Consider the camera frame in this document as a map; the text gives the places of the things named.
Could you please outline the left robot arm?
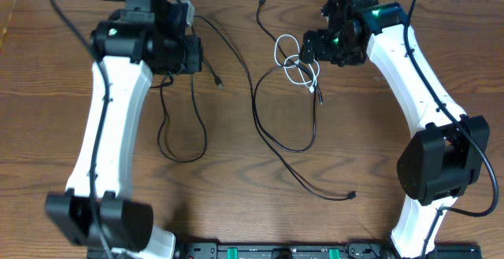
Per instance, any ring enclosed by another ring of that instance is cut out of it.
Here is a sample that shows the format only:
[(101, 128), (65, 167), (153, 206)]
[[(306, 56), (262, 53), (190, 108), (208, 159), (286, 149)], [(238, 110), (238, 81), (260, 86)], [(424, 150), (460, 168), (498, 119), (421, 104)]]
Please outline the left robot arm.
[(146, 94), (202, 69), (202, 43), (189, 35), (187, 0), (123, 0), (83, 45), (93, 91), (83, 144), (65, 191), (46, 198), (47, 216), (90, 258), (171, 258), (175, 235), (154, 224), (150, 205), (132, 198), (132, 161)]

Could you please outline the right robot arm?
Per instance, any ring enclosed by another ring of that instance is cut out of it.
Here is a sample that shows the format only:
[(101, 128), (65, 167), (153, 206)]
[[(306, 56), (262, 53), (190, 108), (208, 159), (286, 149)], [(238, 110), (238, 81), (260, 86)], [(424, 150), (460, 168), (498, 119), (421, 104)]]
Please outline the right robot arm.
[(340, 67), (371, 61), (384, 76), (410, 132), (397, 163), (405, 201), (391, 242), (397, 257), (427, 257), (446, 213), (488, 164), (487, 121), (447, 93), (417, 44), (412, 13), (397, 2), (327, 0), (321, 12), (328, 26), (304, 34), (299, 58)]

